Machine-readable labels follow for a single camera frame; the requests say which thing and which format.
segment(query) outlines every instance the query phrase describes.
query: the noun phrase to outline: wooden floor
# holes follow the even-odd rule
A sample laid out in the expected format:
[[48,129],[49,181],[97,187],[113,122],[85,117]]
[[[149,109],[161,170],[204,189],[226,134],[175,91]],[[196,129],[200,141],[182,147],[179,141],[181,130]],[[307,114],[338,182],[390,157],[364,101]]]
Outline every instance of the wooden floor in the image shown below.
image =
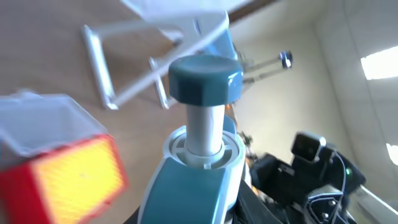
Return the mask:
[[[162,157],[165,138],[185,123],[183,106],[162,110],[153,87],[119,111],[102,109],[80,28],[124,19],[139,18],[116,0],[0,2],[0,95],[21,88],[68,94],[116,138],[130,185],[92,223],[118,224],[133,213]],[[104,48],[115,85],[120,87],[149,68],[150,55],[162,56],[172,43],[157,30],[146,30],[107,40]]]

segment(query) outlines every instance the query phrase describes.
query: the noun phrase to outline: yellow panel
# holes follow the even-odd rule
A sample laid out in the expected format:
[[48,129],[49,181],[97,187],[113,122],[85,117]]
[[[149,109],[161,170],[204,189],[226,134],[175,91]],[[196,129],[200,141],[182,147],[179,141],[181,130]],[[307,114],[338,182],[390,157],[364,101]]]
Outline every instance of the yellow panel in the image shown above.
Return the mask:
[[108,139],[95,139],[34,165],[54,223],[77,223],[123,186]]

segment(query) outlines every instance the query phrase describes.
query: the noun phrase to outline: white shaft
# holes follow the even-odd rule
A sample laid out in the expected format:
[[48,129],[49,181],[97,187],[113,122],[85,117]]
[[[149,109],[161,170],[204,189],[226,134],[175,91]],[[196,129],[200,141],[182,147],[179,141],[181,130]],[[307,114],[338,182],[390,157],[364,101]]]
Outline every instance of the white shaft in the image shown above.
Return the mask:
[[191,106],[187,105],[188,150],[198,156],[210,156],[221,149],[223,137],[225,105]]

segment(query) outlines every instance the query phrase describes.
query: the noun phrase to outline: plastic bin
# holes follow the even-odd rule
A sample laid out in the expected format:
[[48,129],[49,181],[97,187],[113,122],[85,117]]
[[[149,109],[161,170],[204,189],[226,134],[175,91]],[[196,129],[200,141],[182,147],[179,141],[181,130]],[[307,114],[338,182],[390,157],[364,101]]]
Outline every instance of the plastic bin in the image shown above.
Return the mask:
[[0,170],[107,130],[68,95],[0,97]]

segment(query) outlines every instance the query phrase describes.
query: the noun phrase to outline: teal knob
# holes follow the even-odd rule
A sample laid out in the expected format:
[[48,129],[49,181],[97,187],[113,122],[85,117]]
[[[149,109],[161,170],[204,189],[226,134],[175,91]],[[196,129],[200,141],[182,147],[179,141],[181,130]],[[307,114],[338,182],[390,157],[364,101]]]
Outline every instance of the teal knob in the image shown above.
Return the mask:
[[170,95],[180,103],[218,106],[241,96],[243,68],[236,60],[214,55],[192,55],[169,67]]

